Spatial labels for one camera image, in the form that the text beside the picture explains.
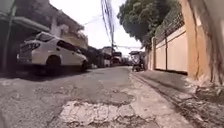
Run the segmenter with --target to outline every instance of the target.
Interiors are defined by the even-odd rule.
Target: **house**
[[[103,54],[103,65],[104,67],[110,67],[111,58],[112,58],[112,50],[115,51],[111,46],[106,46],[101,49],[101,53]]]
[[[156,32],[146,51],[148,69],[184,73],[201,83],[223,83],[224,1],[179,2],[180,13],[167,15],[161,25],[166,31]]]
[[[122,64],[122,53],[114,52],[113,53],[113,65],[120,66]]]
[[[19,44],[41,31],[61,37],[73,45],[88,47],[87,37],[80,32],[84,27],[53,7],[49,0],[0,0],[0,3],[0,60],[9,30],[10,14],[12,26],[7,44],[10,56],[8,61],[11,63],[16,61]]]

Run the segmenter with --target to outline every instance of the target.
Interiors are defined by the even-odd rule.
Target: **asphalt road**
[[[0,78],[0,128],[192,128],[127,67]]]
[[[58,77],[0,78],[0,108],[8,128],[95,128],[112,125],[136,127],[139,123],[146,125],[147,122],[133,115],[128,106],[134,97],[120,91],[131,85],[129,70],[122,67]],[[66,115],[66,109],[74,111],[77,107],[85,109],[83,113],[76,112],[79,117],[72,117],[74,114]],[[104,118],[103,112],[109,110],[114,112]],[[91,118],[85,117],[86,112],[93,113],[88,116]],[[121,113],[124,113],[123,118],[119,118]]]

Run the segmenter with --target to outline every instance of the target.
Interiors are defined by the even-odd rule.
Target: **car tire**
[[[46,73],[58,75],[61,73],[61,59],[58,56],[50,56],[46,62]]]

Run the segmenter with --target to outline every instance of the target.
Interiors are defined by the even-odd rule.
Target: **metal fence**
[[[162,24],[156,29],[155,37],[157,44],[183,25],[184,19],[181,12],[181,7],[178,5],[167,14]]]

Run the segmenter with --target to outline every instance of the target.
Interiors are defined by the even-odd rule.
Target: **parked car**
[[[49,33],[41,32],[24,41],[17,60],[23,66],[42,68],[49,73],[60,71],[62,66],[79,66],[87,70],[87,58],[72,44]]]

